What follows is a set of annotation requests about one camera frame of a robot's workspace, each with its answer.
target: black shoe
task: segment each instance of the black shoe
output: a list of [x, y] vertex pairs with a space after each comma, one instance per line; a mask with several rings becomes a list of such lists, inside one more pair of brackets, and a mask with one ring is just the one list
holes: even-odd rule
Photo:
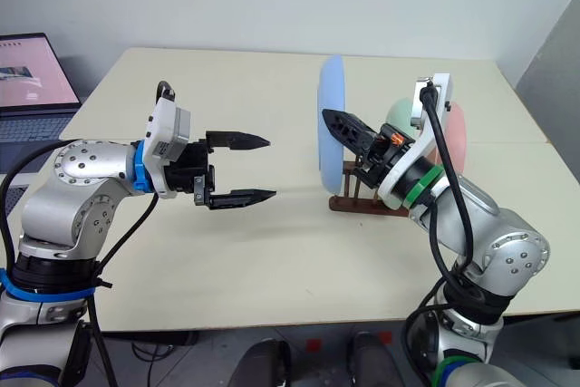
[[227, 387], [290, 386], [290, 347], [286, 342], [265, 340], [246, 351]]
[[347, 359], [356, 387], [403, 387], [391, 353], [375, 335], [357, 334], [349, 343]]

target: blue plate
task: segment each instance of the blue plate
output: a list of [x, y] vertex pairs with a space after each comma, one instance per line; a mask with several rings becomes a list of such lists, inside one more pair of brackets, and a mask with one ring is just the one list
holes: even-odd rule
[[343, 186], [343, 144], [326, 128], [323, 109], [344, 111], [343, 58], [332, 56], [323, 65], [318, 83], [318, 168], [323, 185], [340, 194]]

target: blue ring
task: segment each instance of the blue ring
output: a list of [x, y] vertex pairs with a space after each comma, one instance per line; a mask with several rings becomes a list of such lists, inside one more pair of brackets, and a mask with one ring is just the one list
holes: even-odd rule
[[447, 380], [449, 379], [449, 377], [451, 376], [453, 371], [455, 371], [459, 367], [465, 366], [466, 364], [469, 364], [469, 363], [473, 363], [473, 362], [461, 361], [461, 362], [454, 362], [454, 363], [449, 364], [445, 369], [443, 369], [443, 374], [441, 375], [441, 380], [440, 380], [439, 386], [444, 387], [447, 384]]
[[137, 151], [135, 151], [135, 160], [133, 163], [135, 168], [135, 181], [133, 181], [133, 189], [151, 193], [153, 192], [153, 189], [151, 188], [150, 175], [143, 163], [144, 143], [145, 141], [141, 140], [137, 146]]
[[26, 292], [25, 290], [16, 287], [15, 284], [10, 281], [4, 268], [0, 268], [0, 283], [2, 283], [10, 295], [31, 303], [61, 303], [63, 301], [74, 301], [75, 299], [83, 299], [94, 295], [95, 291], [94, 287], [90, 287], [88, 289], [62, 294], [35, 294], [32, 292]]

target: green ring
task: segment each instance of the green ring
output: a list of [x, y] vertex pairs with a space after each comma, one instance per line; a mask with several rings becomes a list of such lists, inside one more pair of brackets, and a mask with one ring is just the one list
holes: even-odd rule
[[429, 187], [431, 182], [435, 180], [440, 173], [443, 172], [443, 167], [441, 165], [434, 165], [427, 173], [420, 178], [420, 180], [412, 187], [412, 189], [407, 194], [407, 198], [402, 202], [405, 208], [411, 208], [411, 206], [417, 201], [423, 190]]
[[447, 357], [443, 359], [441, 363], [437, 365], [437, 369], [435, 369], [435, 373], [433, 374], [433, 378], [431, 378], [431, 387], [440, 387], [439, 383], [441, 381], [441, 375], [443, 374], [443, 370], [450, 364], [455, 362], [468, 362], [468, 363], [481, 363], [480, 360], [468, 357], [467, 355], [454, 355], [451, 357]]

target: laptop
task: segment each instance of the laptop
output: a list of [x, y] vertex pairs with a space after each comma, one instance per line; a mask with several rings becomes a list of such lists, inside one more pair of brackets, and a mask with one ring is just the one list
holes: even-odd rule
[[[0, 36], [0, 173], [57, 142], [80, 107], [45, 34]], [[48, 156], [22, 172], [37, 172]]]

